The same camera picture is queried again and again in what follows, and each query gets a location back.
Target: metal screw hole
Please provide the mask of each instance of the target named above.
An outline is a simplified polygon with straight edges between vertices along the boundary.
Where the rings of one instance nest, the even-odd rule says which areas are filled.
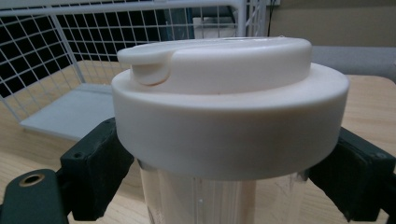
[[[26,176],[23,180],[21,180],[20,186],[23,188],[33,186],[41,182],[44,179],[44,177],[45,176],[42,174],[34,174],[34,175]]]

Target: wire shelf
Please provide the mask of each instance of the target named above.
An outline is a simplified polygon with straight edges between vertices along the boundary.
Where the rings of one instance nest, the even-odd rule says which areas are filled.
[[[52,126],[64,126],[55,122],[66,115],[51,110],[52,114],[42,115],[43,119],[34,116],[58,104],[71,91],[111,95],[111,79],[128,69],[117,62],[117,51],[121,49],[179,39],[264,35],[266,1],[262,0],[23,3],[19,6],[20,1],[4,1],[0,5],[0,99],[22,126],[46,133],[53,133],[48,131]],[[107,107],[112,107],[111,97],[109,101]],[[73,104],[65,107],[72,111],[67,113],[79,117],[84,114],[81,110],[86,110],[78,110]],[[99,121],[113,116],[112,109],[96,109],[86,120],[102,116],[91,126],[86,125],[83,135]],[[74,120],[84,122],[85,118]],[[38,126],[48,123],[49,127],[31,127],[27,124],[30,121]]]

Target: black bracket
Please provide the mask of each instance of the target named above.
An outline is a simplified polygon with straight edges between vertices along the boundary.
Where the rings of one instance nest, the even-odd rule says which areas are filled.
[[[332,154],[310,169],[309,178],[348,221],[376,221],[382,208],[396,217],[395,158],[342,129]]]
[[[61,157],[58,172],[37,170],[9,183],[0,223],[68,223],[102,217],[134,157],[121,145],[116,122],[99,124]]]

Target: blender jar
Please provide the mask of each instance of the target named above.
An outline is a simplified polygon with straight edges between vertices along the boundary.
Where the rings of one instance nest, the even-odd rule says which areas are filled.
[[[119,51],[117,132],[152,224],[293,223],[304,170],[334,148],[347,78],[303,39],[161,42]]]

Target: beige wall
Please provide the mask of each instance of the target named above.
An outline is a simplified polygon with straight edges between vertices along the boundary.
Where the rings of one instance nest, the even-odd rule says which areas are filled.
[[[313,45],[396,47],[396,0],[281,0],[271,22],[271,36],[278,35]]]

